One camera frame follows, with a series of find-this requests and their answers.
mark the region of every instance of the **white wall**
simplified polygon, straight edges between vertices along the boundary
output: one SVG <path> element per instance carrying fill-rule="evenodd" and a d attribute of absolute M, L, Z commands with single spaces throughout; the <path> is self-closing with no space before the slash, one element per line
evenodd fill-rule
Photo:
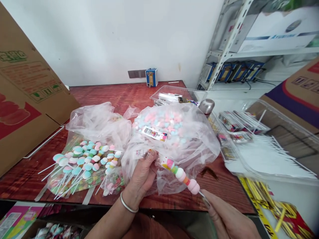
<path fill-rule="evenodd" d="M 128 70 L 196 86 L 223 0 L 1 0 L 69 86 L 144 82 Z"/>

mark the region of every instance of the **barcode sticker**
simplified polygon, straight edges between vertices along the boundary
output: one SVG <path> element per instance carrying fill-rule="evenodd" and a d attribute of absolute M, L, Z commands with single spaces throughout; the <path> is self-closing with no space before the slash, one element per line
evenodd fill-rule
<path fill-rule="evenodd" d="M 12 227 L 12 225 L 20 217 L 20 215 L 21 215 L 20 212 L 12 212 L 6 219 L 4 219 L 4 221 L 0 225 L 0 238 L 2 238 L 7 233 L 7 231 Z"/>
<path fill-rule="evenodd" d="M 143 158 L 148 149 L 140 149 L 133 152 L 133 160 Z"/>
<path fill-rule="evenodd" d="M 157 131 L 153 128 L 149 128 L 147 126 L 145 126 L 142 130 L 142 133 L 143 134 L 146 134 L 147 136 L 153 138 L 153 139 L 157 139 L 157 140 L 160 140 L 160 141 L 163 141 L 165 142 L 166 139 L 167 139 L 167 133 L 163 133 L 163 132 L 160 132 L 160 131 Z"/>

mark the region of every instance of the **hand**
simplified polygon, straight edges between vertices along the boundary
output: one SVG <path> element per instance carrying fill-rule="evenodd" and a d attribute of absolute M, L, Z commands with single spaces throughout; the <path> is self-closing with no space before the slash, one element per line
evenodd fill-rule
<path fill-rule="evenodd" d="M 146 192 L 153 185 L 157 168 L 154 161 L 158 157 L 156 150 L 151 150 L 145 158 L 139 159 L 128 186 L 123 191 L 123 199 L 128 206 L 136 209 Z"/>
<path fill-rule="evenodd" d="M 201 192 L 208 200 L 207 202 L 203 198 L 208 208 L 208 213 L 215 224 L 218 238 L 261 239 L 252 220 L 216 195 L 206 190 L 202 190 Z"/>

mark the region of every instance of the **white box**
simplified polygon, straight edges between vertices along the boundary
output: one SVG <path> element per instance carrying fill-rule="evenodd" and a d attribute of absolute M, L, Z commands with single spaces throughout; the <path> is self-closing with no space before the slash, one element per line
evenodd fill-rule
<path fill-rule="evenodd" d="M 304 48 L 319 34 L 319 7 L 302 7 L 290 12 L 261 12 L 245 36 L 255 15 L 249 16 L 235 38 L 231 52 Z"/>

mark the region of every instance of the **wrist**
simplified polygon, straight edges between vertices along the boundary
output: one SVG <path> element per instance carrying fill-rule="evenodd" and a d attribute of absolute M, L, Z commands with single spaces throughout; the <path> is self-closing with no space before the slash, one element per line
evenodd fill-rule
<path fill-rule="evenodd" d="M 124 189 L 122 193 L 122 198 L 125 204 L 132 210 L 138 209 L 143 197 L 144 195 L 139 191 L 139 189 L 134 188 L 130 184 L 128 184 L 128 186 Z"/>

